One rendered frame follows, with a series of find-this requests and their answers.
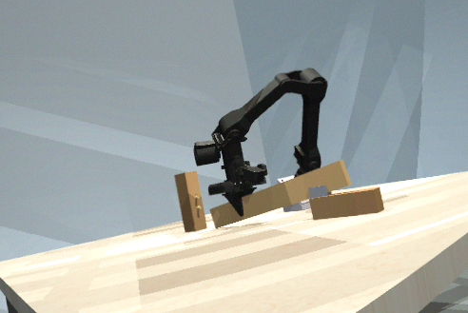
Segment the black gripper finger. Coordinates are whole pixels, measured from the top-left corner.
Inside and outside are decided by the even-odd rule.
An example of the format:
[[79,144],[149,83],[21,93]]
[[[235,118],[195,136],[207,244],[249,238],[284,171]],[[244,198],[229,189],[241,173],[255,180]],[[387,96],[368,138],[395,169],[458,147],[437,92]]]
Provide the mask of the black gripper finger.
[[242,202],[243,193],[244,191],[241,190],[237,192],[222,194],[222,196],[225,196],[225,198],[231,203],[231,205],[239,213],[240,216],[244,215],[243,202]]
[[257,188],[253,187],[253,188],[249,188],[249,189],[244,189],[244,193],[243,193],[242,197],[252,194],[255,189],[257,189]]

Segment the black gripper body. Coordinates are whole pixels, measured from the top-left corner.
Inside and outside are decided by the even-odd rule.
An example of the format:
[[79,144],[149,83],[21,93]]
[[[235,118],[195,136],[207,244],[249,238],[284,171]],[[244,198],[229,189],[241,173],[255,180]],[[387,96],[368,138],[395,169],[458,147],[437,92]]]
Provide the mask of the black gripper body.
[[[226,180],[223,183],[218,183],[214,185],[209,185],[208,194],[216,195],[222,193],[232,193],[241,191],[244,189],[253,188],[253,186],[266,184],[266,179],[264,177],[263,182],[258,182],[257,184],[251,184],[250,182],[240,178],[240,181],[236,181],[236,168],[238,163],[242,163],[242,166],[245,166],[247,161],[244,158],[238,158],[233,160],[224,161],[224,165],[221,166],[225,170]],[[240,183],[242,182],[242,183]],[[236,184],[236,185],[235,185]]]

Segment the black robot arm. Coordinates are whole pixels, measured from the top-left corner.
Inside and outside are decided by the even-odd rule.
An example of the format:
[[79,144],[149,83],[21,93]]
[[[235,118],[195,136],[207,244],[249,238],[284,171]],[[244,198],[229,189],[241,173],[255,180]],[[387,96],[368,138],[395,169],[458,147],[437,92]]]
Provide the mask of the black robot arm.
[[[275,78],[258,92],[243,107],[235,109],[223,116],[213,131],[213,140],[195,142],[193,148],[197,166],[243,158],[241,142],[247,140],[245,134],[252,123],[267,109],[288,92],[299,93],[302,96],[302,141],[295,146],[294,156],[300,165],[295,177],[320,168],[321,155],[317,147],[320,103],[327,91],[327,81],[313,68],[293,70],[288,73],[278,73]],[[221,136],[224,137],[224,140]],[[267,168],[265,164],[251,166],[238,163],[236,181],[240,178],[257,184],[263,182]]]

